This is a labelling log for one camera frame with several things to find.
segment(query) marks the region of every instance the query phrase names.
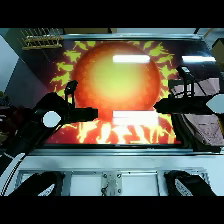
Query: cardboard box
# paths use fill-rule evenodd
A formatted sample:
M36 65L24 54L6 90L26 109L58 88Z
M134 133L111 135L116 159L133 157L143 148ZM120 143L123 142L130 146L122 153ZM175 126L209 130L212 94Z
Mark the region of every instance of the cardboard box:
M212 45L212 54L221 72L224 71L224 38L218 38Z
M117 28L110 28L112 33L117 32ZM64 28L65 34L105 34L109 33L108 28Z

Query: screen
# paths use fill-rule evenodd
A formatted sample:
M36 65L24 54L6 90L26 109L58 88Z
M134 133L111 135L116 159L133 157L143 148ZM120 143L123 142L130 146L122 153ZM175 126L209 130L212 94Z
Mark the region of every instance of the screen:
M99 118L64 125L47 143L180 144L171 116L153 107L177 78L175 55L163 42L72 41L59 58L50 88L64 98L66 84L77 80L76 107L98 108Z

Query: metal bracket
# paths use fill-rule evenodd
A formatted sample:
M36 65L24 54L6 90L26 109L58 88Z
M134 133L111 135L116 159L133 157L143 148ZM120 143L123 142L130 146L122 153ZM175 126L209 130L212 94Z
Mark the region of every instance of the metal bracket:
M119 196L122 193L122 174L121 172L103 172L102 196Z

